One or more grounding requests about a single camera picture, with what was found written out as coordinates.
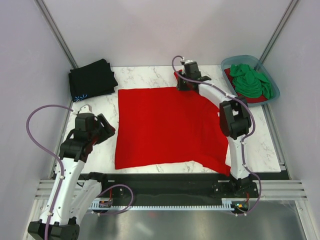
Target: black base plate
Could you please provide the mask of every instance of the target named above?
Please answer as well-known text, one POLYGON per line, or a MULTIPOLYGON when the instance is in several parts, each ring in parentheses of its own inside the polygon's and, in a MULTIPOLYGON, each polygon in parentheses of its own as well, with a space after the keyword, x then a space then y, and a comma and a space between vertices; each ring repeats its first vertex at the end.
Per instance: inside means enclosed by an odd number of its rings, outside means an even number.
MULTIPOLYGON (((288 180, 287 171, 279 173, 258 173, 261 180, 288 180)), ((230 177, 218 173, 153 173, 153 174, 106 174, 103 176, 103 189, 115 184, 125 184, 134 192, 134 206, 207 206, 220 205, 223 198, 243 198, 249 193, 250 198, 256 198, 257 186, 244 192, 231 194, 230 177)), ((126 206, 130 202, 131 195, 128 190, 120 191, 120 188, 112 190, 113 205, 126 206)))
POLYGON ((240 198, 246 199, 247 193, 250 198, 257 198, 259 195, 257 184, 252 182, 250 185, 234 190, 230 182, 215 182, 213 184, 213 197, 217 199, 240 198))

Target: purple tube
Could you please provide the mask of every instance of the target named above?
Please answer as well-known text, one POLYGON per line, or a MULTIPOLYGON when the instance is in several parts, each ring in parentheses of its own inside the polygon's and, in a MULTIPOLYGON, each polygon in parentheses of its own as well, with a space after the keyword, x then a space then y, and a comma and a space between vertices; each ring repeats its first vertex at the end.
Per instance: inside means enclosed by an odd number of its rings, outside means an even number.
MULTIPOLYGON (((35 143, 35 145, 37 145, 39 148, 41 148, 43 151, 45 151, 46 153, 50 154, 51 156, 53 156, 58 164, 60 165, 61 168, 61 176, 64 176, 64 172, 65 172, 65 168, 64 168, 64 164, 62 163, 61 159, 52 151, 50 151, 49 149, 47 149, 46 147, 42 146, 35 138, 34 136, 32 136, 31 132, 30 132, 30 128, 29 128, 29 124, 30 124, 30 120, 32 118, 32 116, 40 111, 41 109, 45 109, 45 108, 50 108, 50 107, 56 107, 56 108, 62 108, 62 109, 66 109, 69 110, 71 112, 73 112, 73 110, 69 107, 66 106, 62 106, 62 105, 56 105, 56 104, 50 104, 50 105, 44 105, 41 106, 39 108, 37 108, 36 110, 34 110, 27 118, 26 120, 26 124, 25 124, 25 128, 26 128, 26 132, 28 133, 29 138, 35 143)), ((50 206, 49 212, 52 213, 58 198, 58 194, 62 185, 62 181, 63 179, 60 178, 59 182, 58 182, 58 186, 56 188, 55 194, 53 196, 53 200, 52 200, 52 204, 50 206)), ((51 215, 48 216, 47 220, 46 220, 46 224, 45 224, 45 230, 44 230, 44 240, 48 240, 48 233, 49 233, 49 223, 50 223, 50 219, 51 219, 51 215)))
MULTIPOLYGON (((220 89, 219 87, 213 85, 213 84, 210 84, 208 82, 202 82, 202 81, 196 81, 196 80, 192 80, 192 79, 188 79, 184 76, 181 76, 181 74, 176 70, 175 68, 175 65, 174 65, 174 62, 177 58, 181 58, 183 59, 182 56, 180 55, 177 55, 175 56, 173 59, 172 59, 172 62, 171 62, 171 65, 172 65, 172 68, 173 68, 173 71, 183 80, 187 81, 187 82, 191 82, 191 83, 196 83, 196 84, 204 84, 204 85, 208 85, 216 90, 218 90, 220 93, 222 93, 223 95, 225 95, 227 98, 231 99, 231 100, 234 100, 236 102, 238 102, 239 104, 241 104, 245 110, 249 113, 250 115, 250 118, 251 118, 251 121, 252 121, 252 131, 249 132, 246 136, 243 137, 243 139, 241 140, 241 143, 244 143, 245 139, 250 137, 252 134, 254 134, 255 130, 256 130, 256 122, 255 122, 255 119, 254 119, 254 116, 252 114, 252 112, 250 111, 249 107, 241 100, 235 98, 235 97, 232 97, 230 96, 229 94, 227 94, 225 91, 223 91, 222 89, 220 89)), ((260 177, 253 171, 251 171, 248 167, 247 167, 247 164, 246 164, 246 158, 245 158, 245 145, 244 144, 241 144, 241 150, 242 150, 242 164, 243 164, 243 167, 245 170, 247 170, 250 174, 252 174, 253 176, 255 176, 259 182, 259 195, 258 195, 258 198, 256 200, 256 202, 254 203, 254 205, 252 206, 251 209, 249 209, 246 214, 250 213, 253 209, 256 208, 257 204, 259 203, 260 201, 260 198, 261 198, 261 193, 262 193, 262 184, 261 184, 261 179, 260 177)), ((240 213, 238 214, 238 216, 243 216, 245 215, 245 213, 240 213)))
POLYGON ((132 191, 132 189, 130 187, 128 187, 127 185, 124 185, 124 184, 115 184, 111 187, 108 187, 106 190, 102 191, 97 197, 102 196, 103 194, 108 192, 110 189, 113 189, 115 187, 124 187, 129 190, 129 192, 131 193, 131 200, 130 200, 129 204, 124 209, 122 209, 120 211, 101 213, 100 216, 121 214, 121 213, 124 213, 125 211, 127 211, 131 207, 131 205, 134 201, 134 192, 132 191))

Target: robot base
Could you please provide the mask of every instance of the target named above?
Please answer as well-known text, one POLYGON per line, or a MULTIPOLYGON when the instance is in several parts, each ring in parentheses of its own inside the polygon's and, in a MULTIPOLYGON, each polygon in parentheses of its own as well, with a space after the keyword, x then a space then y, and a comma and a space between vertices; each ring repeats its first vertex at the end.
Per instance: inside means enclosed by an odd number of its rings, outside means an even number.
POLYGON ((246 199, 247 193, 250 198, 257 198, 259 195, 257 184, 253 182, 251 175, 243 179, 235 179, 233 176, 230 176, 230 181, 216 181, 213 183, 212 188, 214 192, 213 197, 217 199, 246 199))
MULTIPOLYGON (((32 221, 29 223, 28 233, 35 240, 45 239, 46 224, 40 221, 32 221)), ((70 219, 68 225, 50 225, 49 240, 77 240, 80 232, 79 225, 76 224, 76 219, 70 219)))

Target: red item in bin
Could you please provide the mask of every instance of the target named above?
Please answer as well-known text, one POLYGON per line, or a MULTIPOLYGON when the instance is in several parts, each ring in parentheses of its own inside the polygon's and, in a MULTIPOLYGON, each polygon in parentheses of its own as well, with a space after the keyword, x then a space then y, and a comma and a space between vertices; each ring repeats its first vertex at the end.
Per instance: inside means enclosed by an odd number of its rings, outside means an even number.
MULTIPOLYGON (((232 76, 230 76, 230 68, 225 69, 224 72, 225 72, 226 76, 228 77, 228 79, 229 79, 229 81, 230 81, 233 89, 236 89, 236 86, 233 85, 233 83, 232 83, 233 80, 234 80, 234 78, 233 78, 232 76)), ((262 102, 265 102, 265 101, 268 100, 268 99, 267 99, 265 96, 263 96, 263 95, 261 95, 260 97, 256 97, 256 98, 245 97, 245 99, 246 99, 246 101, 247 101, 248 104, 262 103, 262 102)))

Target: wire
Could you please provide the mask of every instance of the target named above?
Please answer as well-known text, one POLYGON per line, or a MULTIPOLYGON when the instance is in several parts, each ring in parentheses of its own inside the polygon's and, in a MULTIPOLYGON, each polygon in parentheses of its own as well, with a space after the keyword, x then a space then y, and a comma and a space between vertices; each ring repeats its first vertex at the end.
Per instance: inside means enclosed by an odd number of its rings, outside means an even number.
POLYGON ((171 62, 171 65, 172 65, 172 68, 173 68, 173 71, 177 74, 177 76, 179 76, 181 79, 185 80, 185 81, 188 81, 188 82, 191 82, 191 83, 196 83, 196 84, 204 84, 204 85, 208 85, 216 90, 218 90, 220 93, 222 93, 223 95, 225 95, 227 98, 231 99, 231 100, 234 100, 236 102, 238 102, 239 104, 241 104, 245 110, 249 113, 250 115, 250 118, 251 118, 251 121, 252 121, 252 131, 250 133, 248 133, 247 135, 245 135, 242 140, 241 140, 241 152, 242 152, 242 164, 243 164, 243 167, 245 170, 247 170, 250 174, 252 174, 253 176, 255 176, 259 182, 259 195, 258 195, 258 198, 256 200, 256 202, 254 203, 254 205, 252 206, 251 209, 248 210, 247 214, 250 213, 253 209, 256 208, 257 204, 259 203, 260 201, 260 198, 261 198, 261 194, 262 194, 262 183, 261 183, 261 179, 260 177, 253 171, 251 171, 248 167, 247 167, 247 164, 246 164, 246 157, 245 157, 245 140, 250 137, 252 134, 254 134, 255 130, 256 130, 256 122, 255 122, 255 119, 254 119, 254 116, 252 114, 252 112, 250 111, 249 107, 241 100, 235 98, 235 97, 232 97, 230 96, 228 93, 226 93, 225 91, 223 91, 222 89, 220 89, 219 87, 213 85, 212 83, 208 83, 208 82, 202 82, 202 81, 196 81, 196 80, 192 80, 192 79, 189 79, 189 78, 186 78, 184 76, 182 76, 175 68, 175 60, 177 58, 181 58, 183 59, 182 56, 180 55, 177 55, 175 56, 173 59, 172 59, 172 62, 171 62))
POLYGON ((118 215, 118 214, 124 213, 125 211, 127 211, 127 210, 131 207, 132 203, 134 202, 134 192, 132 191, 132 189, 131 189, 129 186, 124 185, 124 184, 116 184, 116 185, 113 185, 113 186, 111 186, 111 187, 108 187, 106 190, 102 191, 102 192, 97 196, 97 198, 101 197, 101 196, 104 195, 106 192, 108 192, 109 190, 111 190, 111 189, 113 189, 113 188, 116 188, 116 187, 124 187, 124 188, 126 188, 126 189, 129 190, 129 192, 130 192, 130 194, 131 194, 131 200, 130 200, 129 204, 128 204, 124 209, 122 209, 122 210, 120 210, 120 211, 116 211, 116 212, 106 212, 106 213, 96 213, 96 212, 95 212, 95 213, 98 214, 99 216, 118 215))
POLYGON ((112 201, 112 188, 110 189, 110 196, 109 196, 109 201, 108 202, 110 202, 110 201, 112 201))
MULTIPOLYGON (((62 108, 62 109, 66 109, 66 110, 69 110, 71 112, 73 112, 73 110, 69 107, 66 107, 66 106, 62 106, 62 105, 56 105, 56 104, 50 104, 50 105, 44 105, 44 106, 41 106, 41 107, 38 107, 36 110, 34 110, 27 118, 26 120, 26 123, 25 123, 25 128, 26 128, 26 132, 29 136, 29 138, 35 143, 35 145, 37 145, 39 148, 41 148, 43 151, 45 151, 46 153, 50 154, 51 156, 53 156, 59 166, 60 166, 60 169, 61 169, 61 177, 64 176, 64 173, 65 173, 65 168, 64 168, 64 164, 62 163, 61 159, 52 151, 50 151, 49 149, 47 149, 46 147, 42 146, 35 138, 34 136, 31 134, 30 132, 30 120, 31 118, 33 117, 33 115, 42 110, 42 109, 45 109, 45 108, 50 108, 50 107, 56 107, 56 108, 62 108)), ((58 182, 58 186, 56 188, 56 191, 54 193, 54 196, 53 196, 53 199, 52 199, 52 204, 49 208, 49 212, 52 213, 53 210, 54 210, 54 207, 55 207, 55 204, 56 204, 56 201, 57 201, 57 198, 58 198, 58 194, 59 194, 59 191, 60 191, 60 188, 61 188, 61 185, 62 185, 62 181, 63 181, 63 178, 60 178, 59 182, 58 182)), ((50 224, 50 220, 51 220, 51 215, 48 215, 47 217, 47 220, 46 220, 46 224, 45 224, 45 229, 44 229, 44 240, 48 240, 48 233, 49 233, 49 224, 50 224)))
MULTIPOLYGON (((80 174, 79 177, 82 177, 84 181, 87 180, 82 174, 80 174)), ((81 185, 78 181, 76 182, 76 184, 77 184, 78 186, 82 187, 82 188, 83 188, 84 185, 85 185, 85 183, 83 183, 83 184, 81 185)))
POLYGON ((248 192, 246 192, 246 201, 245 204, 247 204, 250 200, 250 194, 248 192))
POLYGON ((240 209, 240 207, 237 207, 237 209, 240 211, 240 212, 243 212, 243 213, 248 213, 248 211, 244 211, 244 210, 242 210, 242 209, 240 209))

